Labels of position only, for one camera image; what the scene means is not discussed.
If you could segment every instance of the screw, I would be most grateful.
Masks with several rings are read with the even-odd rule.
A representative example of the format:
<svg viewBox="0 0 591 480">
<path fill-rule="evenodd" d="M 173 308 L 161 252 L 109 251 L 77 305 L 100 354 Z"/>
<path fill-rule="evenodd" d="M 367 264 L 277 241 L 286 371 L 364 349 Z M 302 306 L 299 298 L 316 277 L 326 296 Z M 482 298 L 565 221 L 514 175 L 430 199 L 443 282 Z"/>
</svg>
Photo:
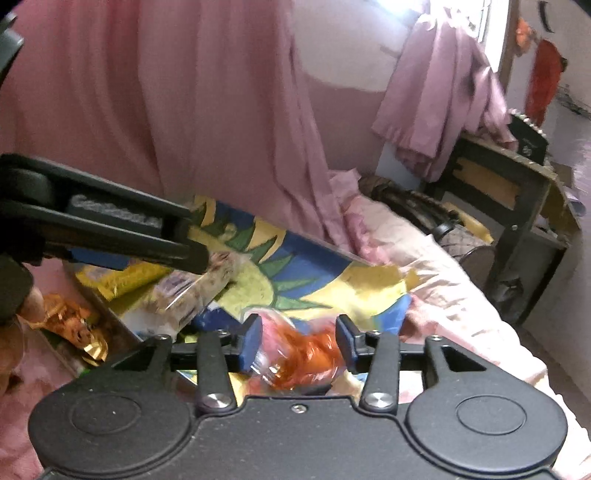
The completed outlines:
<svg viewBox="0 0 591 480">
<path fill-rule="evenodd" d="M 365 396 L 365 403 L 373 408 L 388 408 L 394 405 L 394 398 L 389 393 L 374 392 Z"/>
<path fill-rule="evenodd" d="M 308 407 L 297 403 L 291 406 L 291 411 L 294 413 L 306 413 L 308 411 Z"/>
<path fill-rule="evenodd" d="M 209 408 L 226 408 L 232 403 L 230 397 L 223 393 L 210 393 L 202 397 L 201 400 Z"/>
</svg>

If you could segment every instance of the hanging clothes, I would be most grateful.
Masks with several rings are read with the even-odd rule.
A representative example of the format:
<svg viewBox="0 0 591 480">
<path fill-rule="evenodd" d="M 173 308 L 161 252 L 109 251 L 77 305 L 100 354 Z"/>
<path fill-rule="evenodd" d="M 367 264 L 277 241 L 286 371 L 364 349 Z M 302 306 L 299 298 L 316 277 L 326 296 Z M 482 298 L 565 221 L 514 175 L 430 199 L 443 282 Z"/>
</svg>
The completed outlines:
<svg viewBox="0 0 591 480">
<path fill-rule="evenodd" d="M 516 149 L 501 84 L 465 18 L 431 5 L 414 26 L 372 126 L 412 173 L 439 179 L 463 130 Z"/>
<path fill-rule="evenodd" d="M 525 114 L 538 126 L 544 123 L 546 109 L 556 95 L 562 71 L 562 55 L 556 46 L 548 40 L 541 40 L 525 101 Z"/>
</svg>

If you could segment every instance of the orange cloth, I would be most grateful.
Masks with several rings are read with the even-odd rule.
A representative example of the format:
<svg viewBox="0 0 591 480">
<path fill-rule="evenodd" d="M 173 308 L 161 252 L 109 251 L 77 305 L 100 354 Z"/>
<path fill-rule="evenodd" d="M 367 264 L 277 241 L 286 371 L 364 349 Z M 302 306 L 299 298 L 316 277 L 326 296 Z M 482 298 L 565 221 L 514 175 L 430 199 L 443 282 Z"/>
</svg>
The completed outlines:
<svg viewBox="0 0 591 480">
<path fill-rule="evenodd" d="M 546 109 L 558 89 L 562 74 L 561 60 L 562 56 L 553 43 L 540 41 L 525 103 L 525 114 L 538 126 L 544 123 Z"/>
</svg>

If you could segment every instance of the orange plastic bag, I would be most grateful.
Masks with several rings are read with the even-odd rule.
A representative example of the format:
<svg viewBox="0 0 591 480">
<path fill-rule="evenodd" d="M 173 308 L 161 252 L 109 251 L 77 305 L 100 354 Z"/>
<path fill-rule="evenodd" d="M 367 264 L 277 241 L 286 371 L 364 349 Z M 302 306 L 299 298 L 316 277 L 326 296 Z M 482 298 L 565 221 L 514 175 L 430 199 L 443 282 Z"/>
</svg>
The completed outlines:
<svg viewBox="0 0 591 480">
<path fill-rule="evenodd" d="M 289 391 L 315 385 L 329 385 L 345 368 L 336 344 L 335 319 L 294 323 L 272 310 L 257 311 L 263 319 L 263 341 L 256 356 L 249 392 L 265 388 Z"/>
</svg>

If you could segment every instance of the yellow package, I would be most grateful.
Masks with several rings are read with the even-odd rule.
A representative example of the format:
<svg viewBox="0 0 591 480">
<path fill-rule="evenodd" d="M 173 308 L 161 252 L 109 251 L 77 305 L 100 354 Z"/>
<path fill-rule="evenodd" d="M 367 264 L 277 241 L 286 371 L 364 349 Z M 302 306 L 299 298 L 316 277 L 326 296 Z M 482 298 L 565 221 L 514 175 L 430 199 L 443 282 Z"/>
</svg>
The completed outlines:
<svg viewBox="0 0 591 480">
<path fill-rule="evenodd" d="M 86 265 L 76 278 L 84 286 L 97 290 L 106 301 L 111 301 L 168 275 L 172 270 L 148 262 L 132 264 L 122 271 Z"/>
</svg>

